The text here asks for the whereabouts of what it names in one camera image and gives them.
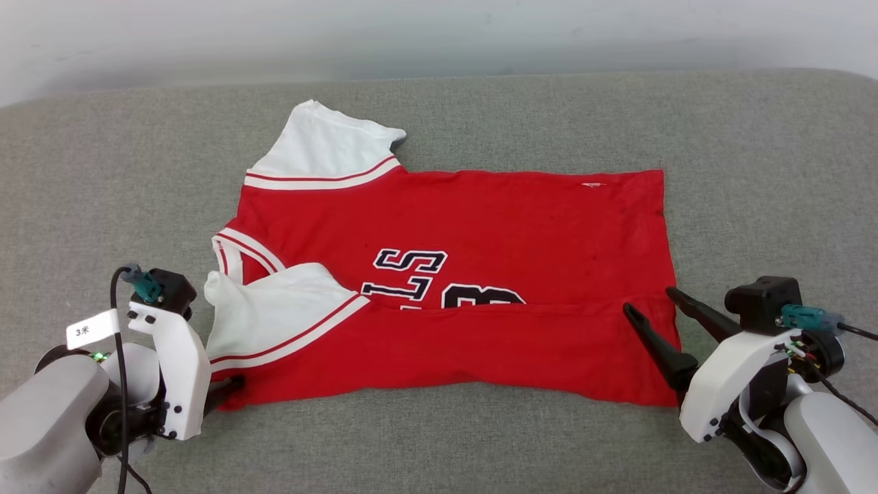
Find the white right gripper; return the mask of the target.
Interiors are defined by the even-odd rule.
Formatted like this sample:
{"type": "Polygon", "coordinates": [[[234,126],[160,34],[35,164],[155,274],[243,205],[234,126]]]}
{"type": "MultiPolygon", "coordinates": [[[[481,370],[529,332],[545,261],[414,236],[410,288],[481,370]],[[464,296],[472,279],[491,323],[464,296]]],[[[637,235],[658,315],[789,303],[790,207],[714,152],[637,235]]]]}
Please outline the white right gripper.
{"type": "Polygon", "coordinates": [[[751,382],[767,365],[781,364],[778,390],[781,399],[786,397],[786,347],[802,335],[802,329],[787,329],[776,336],[742,331],[738,322],[677,287],[667,287],[665,293],[686,317],[699,322],[720,343],[700,368],[696,357],[677,350],[655,332],[633,304],[625,303],[623,313],[668,387],[676,394],[686,394],[678,419],[694,441],[715,436],[712,420],[720,420],[744,388],[756,390],[751,382]]]}

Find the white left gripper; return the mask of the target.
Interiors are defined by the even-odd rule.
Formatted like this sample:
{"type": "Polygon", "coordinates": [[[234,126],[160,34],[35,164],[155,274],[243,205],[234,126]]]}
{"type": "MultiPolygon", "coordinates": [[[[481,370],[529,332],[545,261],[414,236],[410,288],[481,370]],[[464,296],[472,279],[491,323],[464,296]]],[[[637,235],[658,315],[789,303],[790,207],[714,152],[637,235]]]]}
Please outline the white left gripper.
{"type": "Polygon", "coordinates": [[[211,368],[200,336],[177,313],[130,301],[136,316],[129,329],[153,338],[153,349],[131,344],[128,356],[128,390],[132,401],[143,405],[157,398],[168,403],[163,435],[189,440],[200,434],[204,416],[219,409],[244,388],[244,375],[235,375],[209,385],[211,368]]]}

